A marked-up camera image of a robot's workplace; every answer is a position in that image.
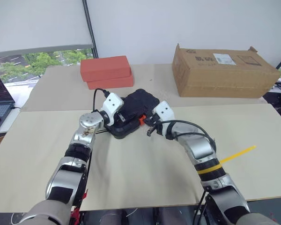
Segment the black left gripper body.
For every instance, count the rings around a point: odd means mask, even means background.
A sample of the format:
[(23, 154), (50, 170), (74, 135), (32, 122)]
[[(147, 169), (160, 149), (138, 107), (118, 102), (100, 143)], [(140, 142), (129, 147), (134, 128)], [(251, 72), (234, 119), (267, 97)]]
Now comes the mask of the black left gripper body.
[(126, 124), (132, 120), (132, 104), (125, 102), (114, 115), (114, 125)]

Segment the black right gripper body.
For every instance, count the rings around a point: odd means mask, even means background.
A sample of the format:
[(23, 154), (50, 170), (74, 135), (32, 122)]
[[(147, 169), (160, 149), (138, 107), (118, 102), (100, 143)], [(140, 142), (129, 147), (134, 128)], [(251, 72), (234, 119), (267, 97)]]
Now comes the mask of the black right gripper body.
[(163, 125), (159, 124), (160, 117), (154, 113), (152, 116), (146, 118), (146, 125), (148, 125), (150, 128), (147, 131), (147, 136), (151, 136), (151, 134), (156, 131), (157, 134), (163, 135)]

